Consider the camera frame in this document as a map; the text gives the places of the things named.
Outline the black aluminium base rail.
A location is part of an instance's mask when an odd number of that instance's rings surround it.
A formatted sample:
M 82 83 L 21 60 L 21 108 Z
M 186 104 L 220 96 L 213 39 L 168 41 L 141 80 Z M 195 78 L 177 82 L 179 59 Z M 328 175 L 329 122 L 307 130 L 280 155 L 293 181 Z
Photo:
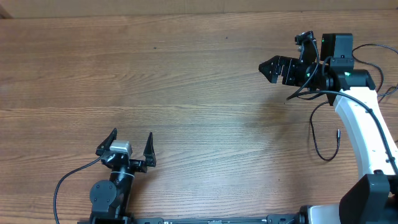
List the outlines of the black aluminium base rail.
M 239 217 L 239 218 L 186 218 L 186 219 L 163 219 L 163 218 L 92 218 L 90 221 L 79 221 L 78 224 L 92 223 L 130 223 L 130 224 L 306 224 L 309 220 L 302 213 L 297 214 L 271 214 L 266 217 Z

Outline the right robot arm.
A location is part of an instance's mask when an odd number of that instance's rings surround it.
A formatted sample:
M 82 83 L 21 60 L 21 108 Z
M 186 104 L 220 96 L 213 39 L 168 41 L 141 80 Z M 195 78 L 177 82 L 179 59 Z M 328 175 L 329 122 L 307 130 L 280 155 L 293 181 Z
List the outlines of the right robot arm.
M 380 95 L 367 70 L 354 68 L 353 36 L 312 32 L 295 37 L 299 58 L 276 55 L 259 71 L 275 83 L 296 86 L 294 97 L 326 96 L 341 118 L 358 166 L 357 183 L 331 205 L 307 205 L 293 215 L 268 215 L 267 223 L 396 223 L 397 145 L 379 109 Z

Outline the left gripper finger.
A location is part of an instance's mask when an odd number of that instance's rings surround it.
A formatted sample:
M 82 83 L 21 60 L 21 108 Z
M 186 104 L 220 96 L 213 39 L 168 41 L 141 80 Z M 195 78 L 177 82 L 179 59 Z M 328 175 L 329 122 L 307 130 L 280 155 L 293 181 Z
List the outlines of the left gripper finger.
M 148 166 L 148 167 L 156 166 L 156 156 L 155 156 L 155 151 L 154 151 L 152 132 L 149 133 L 149 136 L 147 138 L 143 156 L 145 157 L 146 166 Z
M 114 128 L 109 136 L 96 148 L 96 154 L 103 154 L 105 151 L 110 150 L 112 142 L 117 137 L 118 130 Z

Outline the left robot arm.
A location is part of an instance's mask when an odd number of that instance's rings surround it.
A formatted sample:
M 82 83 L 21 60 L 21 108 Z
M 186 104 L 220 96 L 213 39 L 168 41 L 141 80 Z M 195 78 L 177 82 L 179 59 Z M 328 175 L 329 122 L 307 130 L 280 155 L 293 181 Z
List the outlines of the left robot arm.
M 111 172 L 108 180 L 98 181 L 90 190 L 90 223 L 134 223 L 127 207 L 135 173 L 146 173 L 149 167 L 155 167 L 157 163 L 152 133 L 147 138 L 143 160 L 131 157 L 130 142 L 118 140 L 117 133 L 117 129 L 113 129 L 96 148 L 99 160 Z

